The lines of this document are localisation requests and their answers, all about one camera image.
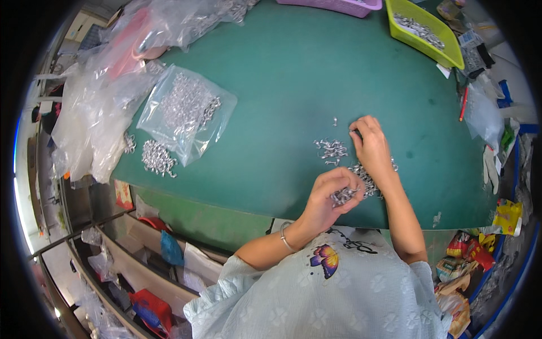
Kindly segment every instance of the light blue shirt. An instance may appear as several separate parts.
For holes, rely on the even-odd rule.
[[[333,226],[271,269],[236,256],[184,307],[194,339],[446,338],[424,261],[374,230]]]

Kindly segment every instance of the red pencil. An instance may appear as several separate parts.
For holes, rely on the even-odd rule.
[[[465,107],[467,106],[467,95],[469,94],[469,88],[465,88],[465,94],[463,95],[463,105],[461,106],[461,114],[459,114],[459,121],[463,121],[463,115],[465,114]]]

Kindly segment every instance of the woman's left hand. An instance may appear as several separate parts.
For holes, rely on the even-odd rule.
[[[345,187],[360,188],[356,195],[344,205],[333,208],[330,196]],[[314,235],[320,234],[333,226],[341,214],[348,213],[363,199],[365,184],[346,167],[337,167],[316,178],[305,211],[299,218],[305,230]]]

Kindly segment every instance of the purple plastic basket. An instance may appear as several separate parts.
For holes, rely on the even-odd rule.
[[[283,5],[297,5],[328,9],[335,12],[341,12],[363,18],[370,11],[382,9],[382,0],[276,0]]]

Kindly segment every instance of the work glove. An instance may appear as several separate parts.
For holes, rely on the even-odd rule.
[[[487,184],[489,179],[493,184],[493,194],[497,194],[499,191],[499,173],[495,167],[495,160],[493,151],[486,145],[482,156],[483,161],[483,183]]]

